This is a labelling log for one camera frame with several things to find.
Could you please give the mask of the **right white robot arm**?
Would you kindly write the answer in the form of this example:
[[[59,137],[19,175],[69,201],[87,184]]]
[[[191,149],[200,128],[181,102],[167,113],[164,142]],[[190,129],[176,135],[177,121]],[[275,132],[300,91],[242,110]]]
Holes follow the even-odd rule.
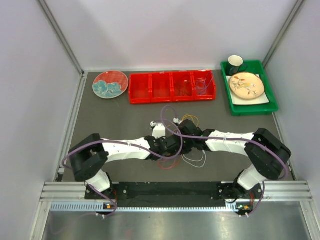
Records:
[[[241,171],[232,186],[222,191],[226,199],[245,198],[256,185],[266,180],[279,180],[282,172],[285,175],[289,173],[287,163],[292,152],[265,128],[243,134],[214,129],[202,131],[192,121],[184,120],[178,129],[187,150],[228,152],[249,158],[250,167]]]

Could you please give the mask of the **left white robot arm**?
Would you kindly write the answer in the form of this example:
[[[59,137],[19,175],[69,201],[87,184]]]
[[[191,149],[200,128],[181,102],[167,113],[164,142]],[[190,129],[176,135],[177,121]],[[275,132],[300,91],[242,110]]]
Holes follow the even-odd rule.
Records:
[[[145,136],[134,140],[103,139],[98,133],[89,135],[68,152],[74,180],[94,187],[102,198],[114,191],[106,163],[124,160],[152,160],[175,158],[183,148],[182,138]]]

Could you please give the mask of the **red four-compartment bin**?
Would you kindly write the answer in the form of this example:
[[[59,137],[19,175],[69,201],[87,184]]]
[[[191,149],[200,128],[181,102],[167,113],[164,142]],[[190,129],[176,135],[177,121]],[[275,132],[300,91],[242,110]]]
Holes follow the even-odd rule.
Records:
[[[217,87],[211,70],[133,73],[128,95],[131,104],[213,101]]]

